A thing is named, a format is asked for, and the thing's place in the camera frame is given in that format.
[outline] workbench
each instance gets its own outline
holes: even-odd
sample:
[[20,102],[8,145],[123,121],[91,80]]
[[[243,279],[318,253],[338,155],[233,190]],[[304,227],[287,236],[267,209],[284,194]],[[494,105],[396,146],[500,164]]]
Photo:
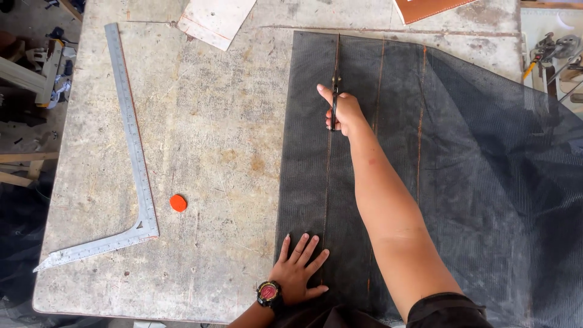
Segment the workbench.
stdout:
[[[422,43],[521,77],[518,1],[478,0],[404,26],[390,0],[257,0],[226,52],[175,28],[186,4],[87,2],[41,260],[136,220],[111,22],[160,237],[39,272],[39,312],[228,323],[254,301],[273,263],[293,30]],[[177,193],[184,212],[168,203]]]

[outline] watch face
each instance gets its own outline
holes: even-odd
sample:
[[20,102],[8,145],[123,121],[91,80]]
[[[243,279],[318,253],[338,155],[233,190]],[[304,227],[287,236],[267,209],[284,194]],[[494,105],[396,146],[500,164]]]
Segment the watch face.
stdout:
[[267,283],[261,286],[261,290],[259,290],[259,295],[262,299],[269,301],[270,299],[274,298],[278,294],[278,289],[271,283]]

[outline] person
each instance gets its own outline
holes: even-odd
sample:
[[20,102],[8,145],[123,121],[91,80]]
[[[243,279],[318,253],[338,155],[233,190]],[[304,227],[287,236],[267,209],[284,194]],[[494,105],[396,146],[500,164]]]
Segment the person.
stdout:
[[[317,89],[332,105],[332,91],[320,84]],[[463,295],[439,257],[417,203],[389,163],[358,100],[348,93],[338,95],[336,122],[330,117],[328,110],[328,129],[335,124],[350,142],[356,204],[382,277],[407,328],[491,327],[484,307]],[[258,288],[258,301],[229,328],[386,327],[357,309],[326,308],[314,302],[328,287],[307,289],[307,281],[326,261],[329,250],[308,264],[318,236],[308,240],[305,233],[288,257],[290,237],[285,237],[279,260]],[[310,306],[297,306],[308,300],[312,300]]]

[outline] black watch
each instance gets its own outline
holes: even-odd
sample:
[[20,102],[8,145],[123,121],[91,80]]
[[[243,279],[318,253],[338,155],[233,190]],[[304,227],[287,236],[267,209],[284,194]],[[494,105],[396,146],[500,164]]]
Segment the black watch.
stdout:
[[275,281],[265,281],[257,288],[257,302],[261,306],[270,307],[275,316],[279,316],[285,307],[282,297],[282,287]]

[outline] mesh screen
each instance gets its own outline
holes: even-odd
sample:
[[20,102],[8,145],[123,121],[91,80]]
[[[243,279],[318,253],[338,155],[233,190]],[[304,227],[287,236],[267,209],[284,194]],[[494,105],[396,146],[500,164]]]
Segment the mesh screen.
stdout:
[[[294,34],[276,243],[317,234],[314,256],[331,253],[309,284],[400,320],[356,207],[348,139],[325,128],[315,88],[331,86],[337,37]],[[581,327],[583,122],[434,48],[340,36],[339,49],[340,92],[358,98],[464,293],[496,327]]]

